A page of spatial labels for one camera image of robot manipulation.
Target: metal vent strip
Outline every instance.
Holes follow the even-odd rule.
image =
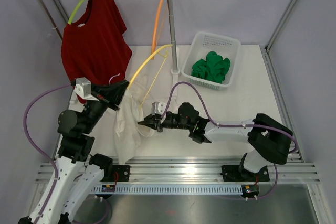
[[[103,191],[105,184],[96,185],[92,194],[128,195],[241,195],[241,185],[117,185],[114,192]]]

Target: white cloth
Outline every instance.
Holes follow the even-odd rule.
[[[147,76],[138,77],[119,104],[114,121],[114,146],[117,151],[118,163],[124,165],[135,156],[141,144],[141,136],[152,136],[154,130],[138,125],[143,120],[140,104],[146,94]]]

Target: yellow hanger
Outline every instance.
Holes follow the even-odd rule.
[[[76,12],[79,9],[79,6],[84,2],[85,0],[81,0],[78,2],[78,4],[76,5],[75,9],[73,10],[73,12],[71,13],[71,16],[69,18],[68,24],[72,23],[73,18],[75,17]]]

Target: black mounting plate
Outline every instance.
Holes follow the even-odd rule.
[[[102,182],[114,182],[114,175],[118,173],[118,182],[128,182],[130,180],[130,169],[129,165],[113,165],[111,175],[109,177],[104,177]]]
[[[238,171],[239,165],[223,165],[222,173],[224,182],[255,182],[258,175],[259,182],[269,182],[267,166],[260,169],[254,176],[242,176]]]

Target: red shirt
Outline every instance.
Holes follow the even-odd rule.
[[[125,31],[114,0],[88,0],[84,15],[64,28],[61,54],[69,80],[86,77],[102,85],[117,74],[111,83],[124,80],[132,56],[122,37]]]

